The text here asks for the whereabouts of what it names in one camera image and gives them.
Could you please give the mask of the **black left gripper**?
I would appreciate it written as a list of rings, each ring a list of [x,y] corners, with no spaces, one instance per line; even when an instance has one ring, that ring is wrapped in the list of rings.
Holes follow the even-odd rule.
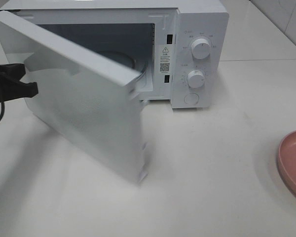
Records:
[[[38,94],[36,82],[23,83],[19,81],[26,74],[24,64],[1,64],[0,74],[15,80],[0,83],[0,103],[3,103],[4,100],[32,98]]]

